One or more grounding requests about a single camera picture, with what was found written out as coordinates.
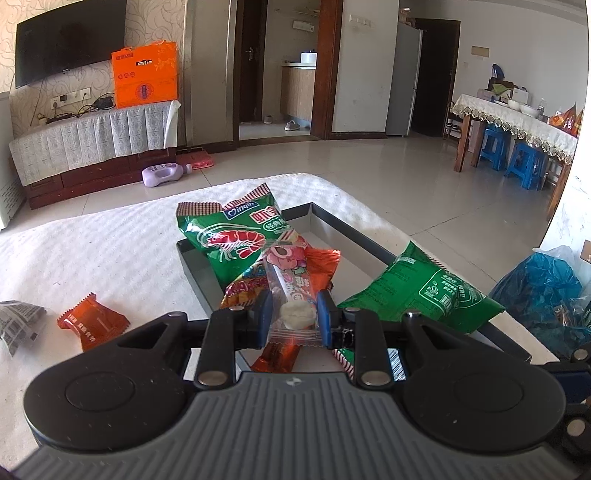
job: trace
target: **wall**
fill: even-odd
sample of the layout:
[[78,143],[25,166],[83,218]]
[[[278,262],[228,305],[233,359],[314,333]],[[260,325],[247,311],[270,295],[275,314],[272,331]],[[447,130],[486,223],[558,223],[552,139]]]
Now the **wall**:
[[[587,0],[587,10],[591,0]],[[591,71],[587,77],[587,99],[591,98]],[[585,240],[591,240],[591,118],[583,114],[577,150],[564,193],[556,214],[542,240],[541,248],[549,250],[568,245],[580,255]]]
[[[282,119],[280,114],[281,62],[300,61],[301,52],[316,49],[319,19],[294,11],[312,11],[319,8],[319,0],[310,0],[309,2],[269,0],[262,84],[263,115],[272,115],[275,120]],[[313,24],[314,32],[293,29],[294,20]]]
[[[15,137],[26,133],[37,113],[53,116],[50,99],[67,92],[91,88],[92,98],[113,91],[110,61],[104,61],[52,75],[41,82],[15,90],[14,42],[17,23],[76,0],[0,0],[0,92],[11,91],[12,129]],[[179,59],[183,45],[185,0],[127,0],[125,44],[136,47],[154,40],[177,42]],[[68,105],[57,112],[77,111],[81,103]]]
[[[366,18],[371,28],[349,22]],[[334,132],[383,132],[392,84],[398,0],[345,0]]]
[[235,0],[195,4],[191,68],[185,74],[191,78],[193,145],[232,140],[235,18]]
[[[523,4],[544,11],[474,0],[433,0],[410,7],[415,17],[462,22],[453,100],[486,88],[491,65],[497,63],[507,80],[532,93],[532,105],[544,98],[547,112],[566,110],[575,102],[582,108],[589,49],[585,13],[559,4]],[[489,48],[490,57],[472,55],[473,45]]]

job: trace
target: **white wall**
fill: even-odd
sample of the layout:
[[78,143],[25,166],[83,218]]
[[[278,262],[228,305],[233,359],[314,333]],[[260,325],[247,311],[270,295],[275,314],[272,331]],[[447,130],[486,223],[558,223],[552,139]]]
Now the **white wall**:
[[[587,0],[587,10],[591,0]],[[591,71],[587,78],[587,99],[591,98]],[[591,116],[583,114],[579,143],[573,166],[556,214],[542,241],[544,250],[568,245],[580,255],[585,240],[591,240]]]
[[[411,10],[416,17],[460,20],[460,48],[453,99],[461,93],[476,95],[486,88],[491,65],[497,63],[505,78],[525,86],[531,104],[546,100],[547,112],[566,110],[586,97],[588,40],[584,16],[559,15],[475,0],[429,0]],[[490,49],[490,57],[471,54],[472,46]]]
[[[366,18],[371,28],[349,22]],[[383,132],[392,84],[398,0],[345,0],[334,132]]]
[[[281,62],[300,61],[300,53],[316,50],[318,42],[318,17],[294,12],[320,8],[320,0],[293,1],[269,0],[267,8],[267,29],[265,31],[265,64],[262,82],[262,113],[281,118]],[[299,20],[314,25],[314,32],[292,28],[293,21]]]

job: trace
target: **green snack bag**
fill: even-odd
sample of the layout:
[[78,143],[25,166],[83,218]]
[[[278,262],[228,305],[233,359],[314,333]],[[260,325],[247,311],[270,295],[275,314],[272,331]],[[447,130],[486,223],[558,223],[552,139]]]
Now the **green snack bag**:
[[259,259],[269,240],[291,230],[266,183],[224,206],[179,203],[176,215],[182,233],[207,255],[223,290]]
[[[400,322],[407,310],[450,326],[461,333],[472,333],[505,308],[469,283],[436,264],[414,243],[365,290],[341,302],[339,307],[373,310],[381,320]],[[349,368],[353,352],[335,352]]]

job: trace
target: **dark door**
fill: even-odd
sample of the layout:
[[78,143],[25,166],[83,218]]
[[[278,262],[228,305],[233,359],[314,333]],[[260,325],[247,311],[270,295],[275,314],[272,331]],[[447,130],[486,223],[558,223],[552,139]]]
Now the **dark door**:
[[411,128],[442,137],[456,79],[460,22],[417,18],[416,26],[423,31],[423,45]]
[[240,121],[260,121],[267,0],[244,0],[240,68]]

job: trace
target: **refrigerator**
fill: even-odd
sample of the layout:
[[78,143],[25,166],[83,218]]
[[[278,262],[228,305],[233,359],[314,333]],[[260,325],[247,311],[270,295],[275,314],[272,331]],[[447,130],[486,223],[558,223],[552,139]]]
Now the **refrigerator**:
[[398,23],[386,135],[408,135],[417,94],[423,31]]

